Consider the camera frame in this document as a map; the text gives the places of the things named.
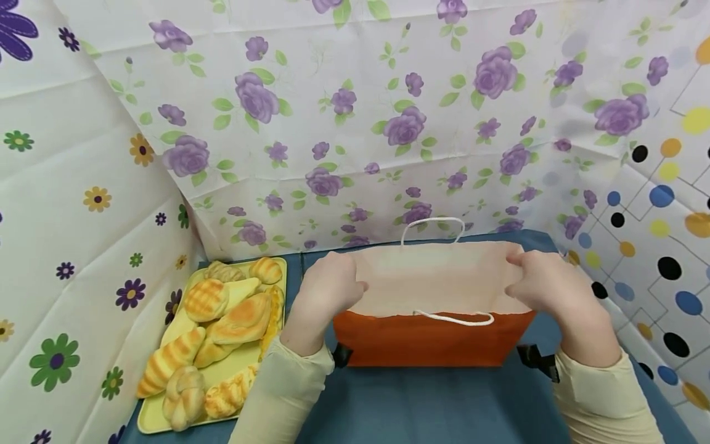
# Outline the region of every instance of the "croissant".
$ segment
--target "croissant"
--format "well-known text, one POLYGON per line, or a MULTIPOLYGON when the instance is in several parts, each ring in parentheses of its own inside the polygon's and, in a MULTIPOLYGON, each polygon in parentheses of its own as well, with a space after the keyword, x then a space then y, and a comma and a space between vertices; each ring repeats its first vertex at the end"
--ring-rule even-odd
POLYGON ((194 328, 153 352, 138 383, 137 397, 148 398, 159 394, 165 390, 173 373, 181 367, 192 365, 205 334, 204 328, 194 328))
POLYGON ((227 418, 244 407, 258 372, 259 364, 252 364, 207 390, 204 409, 210 418, 227 418))

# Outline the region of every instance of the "yellow tray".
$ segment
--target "yellow tray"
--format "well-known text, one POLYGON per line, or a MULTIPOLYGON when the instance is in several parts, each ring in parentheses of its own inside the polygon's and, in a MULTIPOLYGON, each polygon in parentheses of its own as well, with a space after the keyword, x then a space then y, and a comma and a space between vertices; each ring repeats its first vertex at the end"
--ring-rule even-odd
MULTIPOLYGON (((274 261, 281 267, 282 278, 279 282, 275 283, 273 286, 279 287, 283 291, 284 297, 286 295, 286 261, 280 257, 273 258, 274 261)), ((230 266, 242 270, 245 276, 249 276, 249 266, 255 261, 244 262, 242 264, 232 264, 230 266)), ((190 276, 187 280, 187 286, 183 295, 195 285, 197 282, 201 281, 204 277, 204 269, 197 270, 190 276)), ((182 301, 177 307, 177 311, 182 310, 182 301)), ((281 318, 281 327, 283 327, 283 318, 281 318)), ((246 368, 250 364, 255 364, 258 361, 259 353, 261 348, 259 347, 259 341, 250 342, 248 344, 242 345, 240 348, 234 350, 228 357, 224 358, 222 361, 215 362, 214 364, 200 369, 200 373, 204 375, 204 384, 207 388, 218 384, 220 381, 234 376, 235 373, 246 368)), ((171 431, 170 424, 168 420, 163 417, 163 398, 165 392, 151 396, 143 401, 141 407, 141 412, 138 414, 138 429, 141 433, 145 435, 150 435, 153 433, 167 432, 171 431)), ((201 426, 203 424, 218 423, 220 421, 227 421, 230 419, 238 418, 239 413, 235 413, 233 416, 228 418, 211 419, 207 415, 203 414, 192 427, 201 426)))

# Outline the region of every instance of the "fabric wall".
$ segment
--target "fabric wall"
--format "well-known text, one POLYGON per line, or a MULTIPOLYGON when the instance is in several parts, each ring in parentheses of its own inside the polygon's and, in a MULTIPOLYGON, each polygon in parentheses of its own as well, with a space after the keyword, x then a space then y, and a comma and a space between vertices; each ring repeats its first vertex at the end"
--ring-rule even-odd
POLYGON ((3 443, 117 443, 200 250, 89 49, 0 0, 3 443))

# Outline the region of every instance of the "black clip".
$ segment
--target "black clip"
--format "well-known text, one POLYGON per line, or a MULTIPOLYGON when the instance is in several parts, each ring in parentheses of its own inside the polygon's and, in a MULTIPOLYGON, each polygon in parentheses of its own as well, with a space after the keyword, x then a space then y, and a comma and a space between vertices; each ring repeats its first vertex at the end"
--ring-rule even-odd
POLYGON ((535 344, 523 344, 516 347, 520 360, 526 367, 538 369, 544 373, 552 382, 559 384, 559 372, 555 363, 555 356, 549 354, 547 356, 540 355, 540 350, 535 344))

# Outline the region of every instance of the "white paper bag handle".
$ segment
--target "white paper bag handle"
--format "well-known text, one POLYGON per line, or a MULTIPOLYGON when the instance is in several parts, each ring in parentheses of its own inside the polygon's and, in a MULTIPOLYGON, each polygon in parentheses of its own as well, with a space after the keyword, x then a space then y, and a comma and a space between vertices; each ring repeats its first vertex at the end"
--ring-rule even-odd
POLYGON ((458 222, 461 224, 461 232, 459 233, 458 236, 456 236, 456 239, 454 239, 454 244, 461 239, 461 236, 464 235, 464 232, 466 231, 466 224, 464 223, 463 220, 459 219, 458 217, 427 217, 426 219, 419 219, 415 220, 414 222, 411 222, 408 224, 404 231, 402 232, 402 239, 400 240, 400 246, 404 246, 404 239, 407 237, 407 230, 410 229, 411 227, 414 227, 415 225, 423 224, 424 222, 432 222, 432 221, 437 221, 437 222, 442 222, 449 220, 451 222, 458 222))

